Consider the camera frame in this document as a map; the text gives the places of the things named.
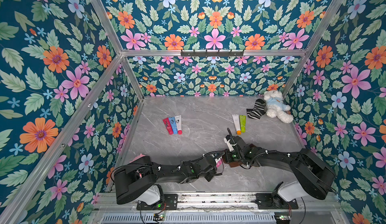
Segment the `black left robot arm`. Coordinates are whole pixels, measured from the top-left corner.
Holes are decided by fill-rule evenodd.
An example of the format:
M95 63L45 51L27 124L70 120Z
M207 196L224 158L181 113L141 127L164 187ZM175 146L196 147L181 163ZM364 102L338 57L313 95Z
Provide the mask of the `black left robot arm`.
M179 165L162 165L143 156L113 173L117 204L134 201L145 191L161 183L193 183L200 178L210 182L217 175L218 154L204 155L196 160L182 161Z

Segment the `white tube orange cap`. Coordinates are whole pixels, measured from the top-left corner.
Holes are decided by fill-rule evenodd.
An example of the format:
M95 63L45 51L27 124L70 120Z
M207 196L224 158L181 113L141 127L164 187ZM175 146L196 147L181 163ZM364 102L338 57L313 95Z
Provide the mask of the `white tube orange cap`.
M240 125L240 118L239 115L232 115L233 123L235 126L236 134L240 135L241 132L241 125Z

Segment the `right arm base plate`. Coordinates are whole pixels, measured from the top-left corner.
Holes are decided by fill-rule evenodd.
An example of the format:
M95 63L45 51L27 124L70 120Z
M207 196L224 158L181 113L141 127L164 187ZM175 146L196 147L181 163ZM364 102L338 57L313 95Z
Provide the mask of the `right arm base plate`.
M255 204L260 210L298 210L299 206L296 200L287 202L278 194L257 193L255 195Z

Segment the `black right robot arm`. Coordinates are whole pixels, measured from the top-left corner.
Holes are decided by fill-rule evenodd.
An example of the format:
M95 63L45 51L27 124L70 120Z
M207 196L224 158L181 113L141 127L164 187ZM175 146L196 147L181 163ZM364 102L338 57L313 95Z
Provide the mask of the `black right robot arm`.
M223 156L224 163L232 168L246 165L251 167L272 167L291 172L302 189L311 197L324 200L333 191L335 172L326 162L309 149L298 152L267 150L253 144L247 145L239 136L227 135L224 138L228 149Z

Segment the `brown cloth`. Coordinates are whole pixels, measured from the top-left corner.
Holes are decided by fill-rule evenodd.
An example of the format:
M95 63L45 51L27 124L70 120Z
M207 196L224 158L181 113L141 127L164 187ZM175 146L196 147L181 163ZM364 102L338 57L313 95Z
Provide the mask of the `brown cloth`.
M248 159L239 159L238 157L235 157L233 155L223 156L222 157L223 162L225 164L229 164L231 168L238 167L241 165L249 166L250 161Z

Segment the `pink Curaprox toothpaste tube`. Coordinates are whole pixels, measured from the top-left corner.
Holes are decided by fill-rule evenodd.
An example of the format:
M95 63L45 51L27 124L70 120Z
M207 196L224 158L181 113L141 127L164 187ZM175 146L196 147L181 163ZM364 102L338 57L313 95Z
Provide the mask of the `pink Curaprox toothpaste tube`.
M219 168L220 166L223 165L223 160L222 160L222 157L218 158L218 159L215 159L216 161L216 167Z

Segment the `green Curaprox toothpaste tube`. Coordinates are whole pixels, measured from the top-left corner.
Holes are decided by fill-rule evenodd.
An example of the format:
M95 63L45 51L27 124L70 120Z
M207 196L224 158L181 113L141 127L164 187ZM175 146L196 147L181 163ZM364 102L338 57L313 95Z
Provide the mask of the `green Curaprox toothpaste tube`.
M240 121L240 131L242 133L245 133L246 132L246 116L240 115L239 121Z

